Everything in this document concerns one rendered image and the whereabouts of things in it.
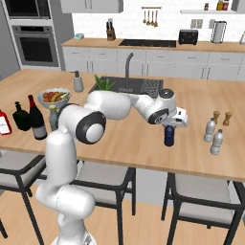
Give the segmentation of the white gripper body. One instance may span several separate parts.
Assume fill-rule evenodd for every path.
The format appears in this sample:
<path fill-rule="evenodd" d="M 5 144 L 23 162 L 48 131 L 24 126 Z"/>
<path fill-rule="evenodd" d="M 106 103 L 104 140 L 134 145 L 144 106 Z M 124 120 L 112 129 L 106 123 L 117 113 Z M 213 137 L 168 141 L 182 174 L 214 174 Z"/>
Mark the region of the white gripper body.
<path fill-rule="evenodd" d="M 188 126 L 188 117 L 185 118 L 169 118 L 165 120 L 165 125 L 171 125 L 173 127 L 187 127 Z"/>

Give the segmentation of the grey tap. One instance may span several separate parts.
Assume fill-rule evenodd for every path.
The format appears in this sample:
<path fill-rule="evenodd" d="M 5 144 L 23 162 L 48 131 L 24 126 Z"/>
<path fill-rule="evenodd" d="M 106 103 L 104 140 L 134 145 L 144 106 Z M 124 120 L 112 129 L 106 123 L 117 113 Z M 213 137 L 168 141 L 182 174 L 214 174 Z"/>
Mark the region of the grey tap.
<path fill-rule="evenodd" d="M 130 60 L 133 57 L 133 55 L 134 55 L 133 53 L 130 53 L 125 63 L 125 92 L 127 93 L 133 92 L 133 89 L 129 87 L 129 65 L 130 65 Z"/>

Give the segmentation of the green potted plant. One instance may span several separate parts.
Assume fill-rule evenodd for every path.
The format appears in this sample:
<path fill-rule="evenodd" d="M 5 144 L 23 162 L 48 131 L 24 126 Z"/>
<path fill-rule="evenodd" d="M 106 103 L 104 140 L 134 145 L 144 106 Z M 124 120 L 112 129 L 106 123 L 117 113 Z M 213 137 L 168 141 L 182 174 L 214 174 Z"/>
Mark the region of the green potted plant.
<path fill-rule="evenodd" d="M 109 91 L 114 85 L 109 82 L 109 79 L 99 78 L 97 75 L 94 75 L 94 78 L 98 90 Z"/>

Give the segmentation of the black hob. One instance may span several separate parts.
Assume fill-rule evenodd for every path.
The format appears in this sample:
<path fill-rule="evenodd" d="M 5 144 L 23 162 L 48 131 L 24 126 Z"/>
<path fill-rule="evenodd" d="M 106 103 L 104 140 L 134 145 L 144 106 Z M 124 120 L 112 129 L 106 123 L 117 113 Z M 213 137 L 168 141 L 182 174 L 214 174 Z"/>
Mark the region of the black hob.
<path fill-rule="evenodd" d="M 176 40 L 124 39 L 119 46 L 176 48 Z"/>

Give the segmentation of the black toaster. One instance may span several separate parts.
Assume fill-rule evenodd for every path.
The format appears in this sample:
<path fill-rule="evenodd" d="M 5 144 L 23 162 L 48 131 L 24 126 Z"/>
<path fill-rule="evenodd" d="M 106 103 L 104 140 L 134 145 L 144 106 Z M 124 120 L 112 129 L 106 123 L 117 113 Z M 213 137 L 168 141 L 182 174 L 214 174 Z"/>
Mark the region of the black toaster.
<path fill-rule="evenodd" d="M 179 32 L 178 42 L 182 44 L 192 44 L 196 45 L 198 40 L 198 31 L 197 30 L 181 30 Z"/>

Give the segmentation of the wooden knife block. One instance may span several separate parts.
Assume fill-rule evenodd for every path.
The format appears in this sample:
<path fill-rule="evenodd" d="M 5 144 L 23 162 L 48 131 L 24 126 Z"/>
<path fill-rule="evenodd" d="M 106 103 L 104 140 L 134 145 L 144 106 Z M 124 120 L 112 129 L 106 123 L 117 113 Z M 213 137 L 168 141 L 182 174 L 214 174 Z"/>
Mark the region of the wooden knife block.
<path fill-rule="evenodd" d="M 111 22 L 106 23 L 106 33 L 108 41 L 114 41 L 116 39 L 115 30 Z"/>

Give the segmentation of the pale blue glass bottle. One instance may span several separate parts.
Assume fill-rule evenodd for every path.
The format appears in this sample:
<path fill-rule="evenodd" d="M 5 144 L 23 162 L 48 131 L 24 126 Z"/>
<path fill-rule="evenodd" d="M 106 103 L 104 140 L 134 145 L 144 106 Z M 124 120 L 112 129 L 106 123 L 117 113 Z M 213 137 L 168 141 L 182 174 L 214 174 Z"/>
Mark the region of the pale blue glass bottle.
<path fill-rule="evenodd" d="M 56 112 L 56 107 L 54 105 L 51 105 L 49 107 L 50 109 L 50 127 L 53 131 L 57 130 L 57 125 L 56 125 L 56 122 L 57 122 L 57 112 Z"/>

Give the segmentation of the glass bowl of fruit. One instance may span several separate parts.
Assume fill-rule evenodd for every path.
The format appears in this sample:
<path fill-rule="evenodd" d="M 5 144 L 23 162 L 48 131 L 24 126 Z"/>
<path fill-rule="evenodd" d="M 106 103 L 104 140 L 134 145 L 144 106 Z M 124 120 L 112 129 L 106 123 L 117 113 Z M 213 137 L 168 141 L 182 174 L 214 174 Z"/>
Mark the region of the glass bowl of fruit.
<path fill-rule="evenodd" d="M 56 110 L 59 110 L 68 103 L 71 98 L 71 92 L 64 88 L 52 88 L 41 91 L 36 98 L 45 108 L 49 109 L 54 105 Z"/>

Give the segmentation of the dark red-capped wine bottle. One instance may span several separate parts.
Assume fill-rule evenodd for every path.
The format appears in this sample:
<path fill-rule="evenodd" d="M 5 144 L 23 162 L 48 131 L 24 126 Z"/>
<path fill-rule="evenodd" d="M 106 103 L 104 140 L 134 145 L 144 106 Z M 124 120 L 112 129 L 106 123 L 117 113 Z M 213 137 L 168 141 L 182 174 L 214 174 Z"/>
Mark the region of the dark red-capped wine bottle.
<path fill-rule="evenodd" d="M 29 103 L 30 103 L 30 113 L 29 120 L 30 126 L 33 130 L 33 135 L 36 140 L 44 140 L 47 137 L 47 131 L 43 116 L 40 110 L 36 107 L 33 96 L 28 95 Z"/>

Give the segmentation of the dark green glass bottle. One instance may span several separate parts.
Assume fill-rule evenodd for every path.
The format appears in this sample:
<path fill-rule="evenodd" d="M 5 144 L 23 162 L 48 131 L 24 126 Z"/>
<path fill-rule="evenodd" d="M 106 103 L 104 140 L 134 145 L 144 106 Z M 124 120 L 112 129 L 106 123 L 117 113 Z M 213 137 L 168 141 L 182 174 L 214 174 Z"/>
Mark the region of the dark green glass bottle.
<path fill-rule="evenodd" d="M 12 114 L 15 124 L 18 129 L 28 131 L 30 126 L 29 113 L 21 108 L 19 101 L 15 103 L 16 111 Z"/>

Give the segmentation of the red bottle with white label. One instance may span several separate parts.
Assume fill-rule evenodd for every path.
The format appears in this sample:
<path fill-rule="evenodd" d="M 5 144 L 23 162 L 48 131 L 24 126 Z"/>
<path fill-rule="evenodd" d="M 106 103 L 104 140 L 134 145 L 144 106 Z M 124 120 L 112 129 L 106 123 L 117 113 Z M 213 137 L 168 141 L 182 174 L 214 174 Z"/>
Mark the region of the red bottle with white label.
<path fill-rule="evenodd" d="M 10 135 L 12 133 L 9 119 L 5 112 L 0 109 L 0 134 Z"/>

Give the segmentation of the grey stool with black frame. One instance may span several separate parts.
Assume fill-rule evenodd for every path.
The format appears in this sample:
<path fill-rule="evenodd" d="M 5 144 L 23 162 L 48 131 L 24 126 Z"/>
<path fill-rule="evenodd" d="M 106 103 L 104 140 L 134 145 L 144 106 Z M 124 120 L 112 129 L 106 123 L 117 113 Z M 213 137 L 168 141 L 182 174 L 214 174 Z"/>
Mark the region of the grey stool with black frame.
<path fill-rule="evenodd" d="M 223 245 L 232 245 L 234 235 L 245 211 L 245 187 L 233 181 L 238 203 L 233 204 L 229 182 L 221 179 L 177 173 L 167 174 L 167 185 L 161 219 L 165 220 L 167 201 L 173 201 L 167 245 L 172 245 L 177 221 L 186 221 L 228 229 Z"/>
<path fill-rule="evenodd" d="M 20 192 L 40 245 L 44 245 L 29 198 L 32 184 L 46 167 L 45 157 L 32 153 L 6 151 L 0 156 L 0 189 Z"/>
<path fill-rule="evenodd" d="M 123 245 L 123 198 L 131 195 L 132 214 L 136 214 L 136 168 L 83 161 L 72 182 L 95 196 L 96 205 L 117 211 L 118 240 Z"/>

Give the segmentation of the white wall shelf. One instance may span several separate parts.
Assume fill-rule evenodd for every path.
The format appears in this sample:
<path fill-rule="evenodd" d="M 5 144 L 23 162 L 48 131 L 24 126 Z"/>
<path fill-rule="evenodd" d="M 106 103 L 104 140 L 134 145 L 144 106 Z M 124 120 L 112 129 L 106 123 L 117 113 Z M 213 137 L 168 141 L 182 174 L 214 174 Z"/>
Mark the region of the white wall shelf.
<path fill-rule="evenodd" d="M 180 10 L 181 14 L 236 14 L 236 11 L 216 11 L 216 10 Z"/>

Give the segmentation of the white wall cupboards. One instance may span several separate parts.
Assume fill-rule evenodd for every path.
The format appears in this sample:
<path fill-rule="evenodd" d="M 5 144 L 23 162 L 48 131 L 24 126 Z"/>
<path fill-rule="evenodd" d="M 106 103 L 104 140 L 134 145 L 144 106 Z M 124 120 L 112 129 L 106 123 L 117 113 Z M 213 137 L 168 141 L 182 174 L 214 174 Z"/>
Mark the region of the white wall cupboards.
<path fill-rule="evenodd" d="M 121 13 L 123 0 L 60 0 L 63 13 Z"/>

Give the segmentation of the steel wall oven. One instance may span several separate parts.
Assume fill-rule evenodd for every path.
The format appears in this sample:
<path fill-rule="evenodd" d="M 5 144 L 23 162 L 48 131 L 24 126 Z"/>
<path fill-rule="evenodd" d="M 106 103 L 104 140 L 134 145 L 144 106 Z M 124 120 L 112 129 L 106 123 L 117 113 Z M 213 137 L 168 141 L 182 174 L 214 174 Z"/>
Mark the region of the steel wall oven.
<path fill-rule="evenodd" d="M 58 66 L 51 26 L 13 26 L 12 30 L 23 65 Z"/>

